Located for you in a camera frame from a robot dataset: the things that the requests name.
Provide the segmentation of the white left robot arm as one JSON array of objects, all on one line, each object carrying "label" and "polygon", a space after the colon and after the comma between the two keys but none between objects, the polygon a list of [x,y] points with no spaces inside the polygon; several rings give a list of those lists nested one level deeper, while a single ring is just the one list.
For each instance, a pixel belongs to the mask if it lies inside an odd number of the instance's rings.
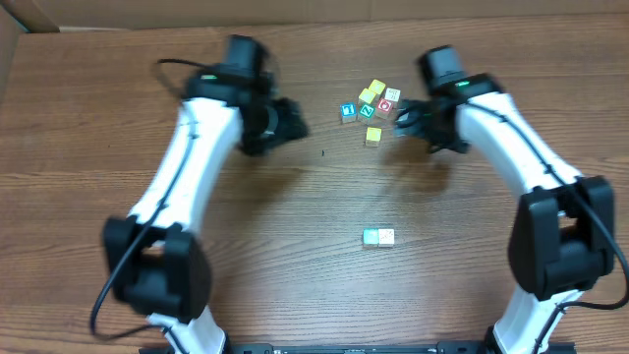
[{"label": "white left robot arm", "polygon": [[96,328],[112,294],[146,317],[144,329],[163,333],[168,353],[232,352],[208,307],[211,272],[199,237],[209,198],[233,148],[261,156],[309,133],[299,104],[275,97],[275,78],[264,68],[269,56],[254,38],[232,34],[224,60],[195,63],[183,88],[163,73],[164,60],[153,64],[154,76],[179,104],[177,124],[143,196],[126,217],[110,217],[103,226],[110,275],[89,315],[93,337],[119,337]]}]

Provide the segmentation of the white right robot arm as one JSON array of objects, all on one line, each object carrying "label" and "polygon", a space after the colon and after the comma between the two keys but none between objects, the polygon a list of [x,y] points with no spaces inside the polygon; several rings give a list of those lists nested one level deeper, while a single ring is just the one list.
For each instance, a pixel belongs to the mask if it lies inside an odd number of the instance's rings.
[{"label": "white right robot arm", "polygon": [[427,51],[417,66],[426,101],[405,99],[396,132],[444,149],[480,151],[517,201],[508,244],[516,287],[502,317],[467,353],[572,353],[550,337],[572,308],[614,311],[627,305],[582,300],[598,280],[628,261],[614,237],[615,201],[601,176],[586,177],[556,154],[489,74],[468,74],[450,45]]}]

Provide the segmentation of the green faced block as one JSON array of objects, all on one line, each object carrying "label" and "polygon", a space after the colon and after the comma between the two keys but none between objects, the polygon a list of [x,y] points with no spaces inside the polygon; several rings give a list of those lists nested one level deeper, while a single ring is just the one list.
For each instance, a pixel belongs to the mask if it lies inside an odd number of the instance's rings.
[{"label": "green faced block", "polygon": [[379,230],[377,228],[366,228],[363,231],[363,246],[372,248],[379,245]]}]

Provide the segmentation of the yellow wooden block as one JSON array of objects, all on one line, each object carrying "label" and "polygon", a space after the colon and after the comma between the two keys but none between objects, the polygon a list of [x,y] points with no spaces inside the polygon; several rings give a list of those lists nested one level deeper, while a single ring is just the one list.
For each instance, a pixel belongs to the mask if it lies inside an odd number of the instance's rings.
[{"label": "yellow wooden block", "polygon": [[378,127],[368,127],[366,131],[365,145],[367,147],[378,147],[381,141],[382,130]]}]

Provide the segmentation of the wooden block with red drawing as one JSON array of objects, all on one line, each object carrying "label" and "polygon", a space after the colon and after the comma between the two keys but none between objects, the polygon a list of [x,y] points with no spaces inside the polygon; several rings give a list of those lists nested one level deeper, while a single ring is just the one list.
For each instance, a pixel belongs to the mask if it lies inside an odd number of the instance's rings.
[{"label": "wooden block with red drawing", "polygon": [[378,229],[378,246],[380,248],[390,248],[395,244],[395,231],[390,228]]}]

